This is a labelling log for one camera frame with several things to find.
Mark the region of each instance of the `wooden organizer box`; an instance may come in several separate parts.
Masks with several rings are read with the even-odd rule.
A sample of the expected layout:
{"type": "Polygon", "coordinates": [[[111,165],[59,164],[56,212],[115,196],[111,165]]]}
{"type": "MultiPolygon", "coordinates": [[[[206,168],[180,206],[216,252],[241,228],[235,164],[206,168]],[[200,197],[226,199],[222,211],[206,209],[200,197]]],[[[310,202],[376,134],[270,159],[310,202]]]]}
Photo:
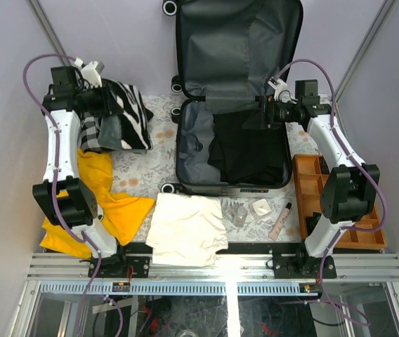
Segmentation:
{"type": "MultiPolygon", "coordinates": [[[[314,212],[321,213],[320,195],[329,177],[329,174],[322,173],[324,160],[320,160],[320,158],[322,156],[316,154],[296,154],[293,158],[299,229],[302,240],[308,236],[306,218],[312,217],[314,212]]],[[[364,216],[355,224],[356,227],[361,228],[374,228],[378,225],[379,217],[376,207],[371,214],[364,216]]],[[[350,249],[382,249],[386,246],[383,230],[377,232],[347,230],[336,245],[337,248],[350,249]]]]}

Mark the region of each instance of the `table surface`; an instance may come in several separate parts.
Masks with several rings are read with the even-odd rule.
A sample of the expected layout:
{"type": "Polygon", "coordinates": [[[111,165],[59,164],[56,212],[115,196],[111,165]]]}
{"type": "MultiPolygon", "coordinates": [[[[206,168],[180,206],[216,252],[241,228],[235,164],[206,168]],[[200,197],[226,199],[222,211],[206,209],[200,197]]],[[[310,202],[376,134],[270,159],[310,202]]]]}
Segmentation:
{"type": "MultiPolygon", "coordinates": [[[[126,192],[136,197],[156,199],[164,183],[175,183],[175,142],[177,125],[171,121],[170,111],[180,107],[186,98],[182,95],[143,96],[145,106],[155,116],[149,123],[153,150],[147,154],[134,154],[125,151],[112,152],[114,182],[112,192],[126,192]]],[[[287,124],[287,134],[292,158],[295,154],[317,154],[318,148],[313,139],[296,123],[287,124]]],[[[277,216],[287,202],[292,203],[292,212],[287,217],[277,241],[299,242],[299,217],[293,176],[290,182],[276,191],[276,196],[267,199],[273,214],[258,222],[251,214],[243,227],[233,225],[233,214],[238,206],[249,207],[256,198],[221,197],[223,223],[228,232],[229,242],[273,242],[268,233],[272,230],[277,216]]],[[[135,242],[144,242],[150,229],[152,212],[143,221],[135,242]]]]}

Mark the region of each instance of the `black suitcase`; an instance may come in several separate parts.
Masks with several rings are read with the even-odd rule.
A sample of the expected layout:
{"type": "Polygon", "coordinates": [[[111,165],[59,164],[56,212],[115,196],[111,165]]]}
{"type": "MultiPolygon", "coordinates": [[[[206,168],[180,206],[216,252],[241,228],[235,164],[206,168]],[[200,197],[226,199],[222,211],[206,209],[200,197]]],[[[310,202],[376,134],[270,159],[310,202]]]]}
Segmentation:
{"type": "MultiPolygon", "coordinates": [[[[230,185],[208,165],[213,114],[257,109],[265,83],[292,61],[303,19],[299,0],[179,0],[176,14],[178,84],[188,97],[178,116],[176,176],[182,192],[272,197],[292,176],[285,124],[282,179],[274,185],[230,185]]],[[[287,73],[282,76],[286,81],[287,73]]]]}

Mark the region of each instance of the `suitcase lid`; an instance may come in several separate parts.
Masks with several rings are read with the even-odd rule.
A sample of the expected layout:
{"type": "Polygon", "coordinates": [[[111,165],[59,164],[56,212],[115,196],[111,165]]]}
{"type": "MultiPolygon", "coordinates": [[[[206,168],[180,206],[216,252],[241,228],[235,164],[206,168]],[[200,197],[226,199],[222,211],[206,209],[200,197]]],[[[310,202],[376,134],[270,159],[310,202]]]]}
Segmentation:
{"type": "Polygon", "coordinates": [[[300,0],[178,0],[184,94],[208,102],[271,94],[265,83],[292,61],[302,20],[300,0]]]}

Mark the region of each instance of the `cream folded shirt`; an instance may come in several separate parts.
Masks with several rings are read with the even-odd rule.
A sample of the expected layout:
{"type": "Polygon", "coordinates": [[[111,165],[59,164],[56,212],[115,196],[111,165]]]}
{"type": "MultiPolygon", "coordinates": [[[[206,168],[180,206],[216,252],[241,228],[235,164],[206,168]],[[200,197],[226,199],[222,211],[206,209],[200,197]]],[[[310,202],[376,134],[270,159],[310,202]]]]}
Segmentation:
{"type": "Polygon", "coordinates": [[[228,248],[220,200],[159,193],[146,244],[156,264],[213,265],[216,252],[228,248]]]}

